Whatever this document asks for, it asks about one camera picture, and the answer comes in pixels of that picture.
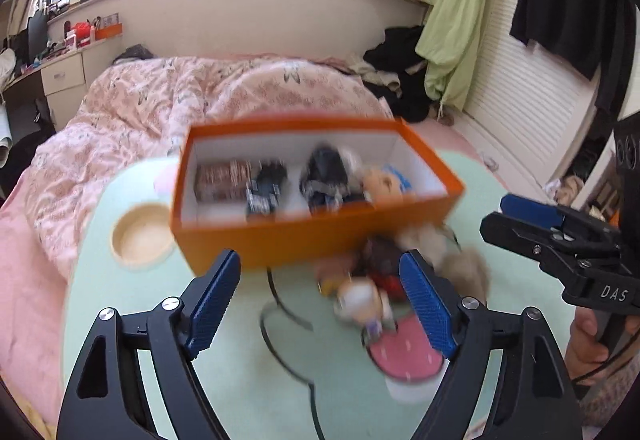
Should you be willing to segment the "person right hand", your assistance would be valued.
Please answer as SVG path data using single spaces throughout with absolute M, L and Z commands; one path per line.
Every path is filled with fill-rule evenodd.
M 622 368 L 639 352 L 639 341 L 629 347 L 623 356 L 615 363 L 610 364 L 605 370 L 585 378 L 588 374 L 608 360 L 610 353 L 608 348 L 597 341 L 598 323 L 591 309 L 578 307 L 575 310 L 574 320 L 570 324 L 570 339 L 565 351 L 565 365 L 571 379 L 578 379 L 578 385 L 592 386 L 602 379 L 614 374 Z

